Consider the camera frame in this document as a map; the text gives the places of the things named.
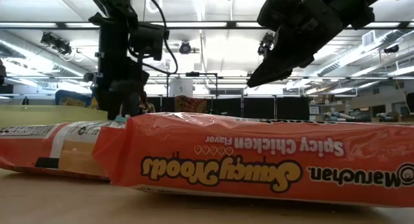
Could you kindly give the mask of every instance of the instant noodle package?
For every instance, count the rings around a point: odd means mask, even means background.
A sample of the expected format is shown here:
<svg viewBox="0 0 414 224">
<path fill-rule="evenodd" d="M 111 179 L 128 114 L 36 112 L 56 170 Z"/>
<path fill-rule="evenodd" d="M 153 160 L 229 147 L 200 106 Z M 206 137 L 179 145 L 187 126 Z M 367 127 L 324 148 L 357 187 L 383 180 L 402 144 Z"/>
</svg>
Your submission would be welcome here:
<svg viewBox="0 0 414 224">
<path fill-rule="evenodd" d="M 126 126 L 77 123 L 31 136 L 19 128 L 1 130 L 0 167 L 55 160 L 46 170 L 144 192 L 414 207 L 411 126 L 159 113 Z"/>
</svg>

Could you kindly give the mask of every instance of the wooden table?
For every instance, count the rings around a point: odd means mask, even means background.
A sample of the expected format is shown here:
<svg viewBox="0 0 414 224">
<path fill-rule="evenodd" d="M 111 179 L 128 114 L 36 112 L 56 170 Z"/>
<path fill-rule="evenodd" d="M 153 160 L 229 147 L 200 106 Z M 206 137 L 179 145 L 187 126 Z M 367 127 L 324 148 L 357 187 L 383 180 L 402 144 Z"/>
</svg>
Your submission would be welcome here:
<svg viewBox="0 0 414 224">
<path fill-rule="evenodd" d="M 0 223 L 414 223 L 412 208 L 146 194 L 0 169 Z"/>
</svg>

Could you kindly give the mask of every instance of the maruchan saucy noodles package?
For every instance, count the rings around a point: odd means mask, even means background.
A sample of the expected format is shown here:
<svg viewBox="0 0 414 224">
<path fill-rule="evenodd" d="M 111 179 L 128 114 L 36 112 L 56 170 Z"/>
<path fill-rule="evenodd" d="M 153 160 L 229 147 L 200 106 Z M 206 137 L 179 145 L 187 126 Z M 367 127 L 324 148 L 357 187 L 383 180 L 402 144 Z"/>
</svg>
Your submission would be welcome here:
<svg viewBox="0 0 414 224">
<path fill-rule="evenodd" d="M 77 122 L 0 128 L 0 168 L 17 172 L 107 179 L 92 158 L 102 126 L 120 122 Z"/>
<path fill-rule="evenodd" d="M 93 151 L 144 192 L 414 207 L 414 128 L 150 114 Z"/>
</svg>

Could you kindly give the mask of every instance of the ceiling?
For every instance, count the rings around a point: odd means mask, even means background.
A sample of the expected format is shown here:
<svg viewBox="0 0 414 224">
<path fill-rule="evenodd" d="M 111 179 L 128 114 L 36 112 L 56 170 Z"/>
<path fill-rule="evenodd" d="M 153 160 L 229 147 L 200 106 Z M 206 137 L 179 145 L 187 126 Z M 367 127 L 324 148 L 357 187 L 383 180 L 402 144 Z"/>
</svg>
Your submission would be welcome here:
<svg viewBox="0 0 414 224">
<path fill-rule="evenodd" d="M 167 21 L 255 21 L 265 0 L 161 0 L 162 9 Z M 373 5 L 376 14 L 376 21 L 413 21 L 414 12 L 412 4 L 414 0 L 380 0 Z M 161 21 L 160 14 L 154 11 L 155 7 L 149 0 L 132 0 L 133 7 L 141 21 Z M 38 21 L 38 22 L 86 22 L 99 9 L 91 0 L 1 0 L 0 21 Z M 78 51 L 78 54 L 61 58 L 68 61 L 67 67 L 75 66 L 81 68 L 79 71 L 96 71 L 97 60 L 94 53 L 98 46 L 98 31 L 96 30 L 3 30 L 6 35 L 16 36 L 26 43 L 37 47 L 30 47 L 30 52 L 40 56 L 45 55 L 46 59 L 56 61 L 56 52 L 52 49 L 42 49 L 40 43 L 43 32 L 51 32 L 55 36 L 63 38 L 71 43 L 71 46 Z M 223 76 L 246 76 L 261 63 L 262 58 L 257 55 L 259 42 L 266 30 L 172 30 L 169 37 L 170 47 L 177 48 L 182 41 L 189 41 L 195 48 L 201 47 L 204 43 L 204 59 L 206 72 L 221 73 Z M 368 30 L 345 30 L 329 42 L 315 55 L 315 61 L 305 69 L 296 69 L 293 76 L 316 76 L 318 70 L 335 58 L 342 56 L 353 46 L 361 44 L 362 36 Z M 376 32 L 377 36 L 387 31 Z M 372 50 L 357 60 L 349 60 L 346 65 L 324 76 L 351 76 L 358 71 L 370 68 L 380 62 L 386 62 L 403 54 L 411 52 L 411 35 L 400 40 L 400 52 L 398 54 L 381 54 L 378 50 Z M 180 72 L 193 71 L 195 63 L 201 62 L 200 54 L 179 55 Z M 171 60 L 167 54 L 164 55 L 161 64 Z M 362 73 L 360 76 L 381 76 L 386 74 L 384 67 Z M 341 86 L 341 81 L 308 81 L 303 82 L 299 87 L 307 89 L 324 87 L 329 85 L 333 89 Z M 288 88 L 298 88 L 298 81 L 284 81 Z"/>
</svg>

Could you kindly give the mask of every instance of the table surface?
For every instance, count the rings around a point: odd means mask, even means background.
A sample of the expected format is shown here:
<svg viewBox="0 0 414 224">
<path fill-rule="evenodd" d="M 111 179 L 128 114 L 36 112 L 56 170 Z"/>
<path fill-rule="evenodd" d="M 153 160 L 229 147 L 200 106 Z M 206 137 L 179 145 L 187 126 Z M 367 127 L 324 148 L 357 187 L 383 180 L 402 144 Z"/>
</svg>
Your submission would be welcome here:
<svg viewBox="0 0 414 224">
<path fill-rule="evenodd" d="M 7 223 L 414 223 L 414 208 L 368 208 L 147 194 L 0 169 L 0 222 Z"/>
</svg>

